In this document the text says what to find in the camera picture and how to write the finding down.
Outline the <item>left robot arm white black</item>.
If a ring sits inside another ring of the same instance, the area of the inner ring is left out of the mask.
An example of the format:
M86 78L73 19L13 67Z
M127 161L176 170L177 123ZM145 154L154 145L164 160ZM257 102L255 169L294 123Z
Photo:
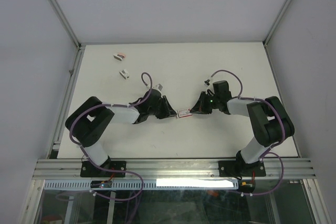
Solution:
M91 160L91 169L99 176L110 170L110 157L99 143L109 124L140 124L155 116L166 119L176 116L167 97L152 89L144 97L128 104L103 103L97 97L88 98L65 122L70 140Z

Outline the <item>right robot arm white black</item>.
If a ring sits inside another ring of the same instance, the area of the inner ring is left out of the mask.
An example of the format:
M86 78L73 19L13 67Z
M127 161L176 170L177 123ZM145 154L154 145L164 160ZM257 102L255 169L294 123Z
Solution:
M214 82L213 90L202 91L190 112L211 114L216 109L227 115L241 115L250 119L254 136L236 154L235 171L240 175L249 174L255 163L295 133L293 122L278 97L233 97L225 80Z

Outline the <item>red white staple box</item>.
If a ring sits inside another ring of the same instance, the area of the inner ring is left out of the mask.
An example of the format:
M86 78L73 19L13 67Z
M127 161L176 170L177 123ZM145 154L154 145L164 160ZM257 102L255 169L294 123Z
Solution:
M191 109L181 109L177 111L177 118L186 118L192 116Z

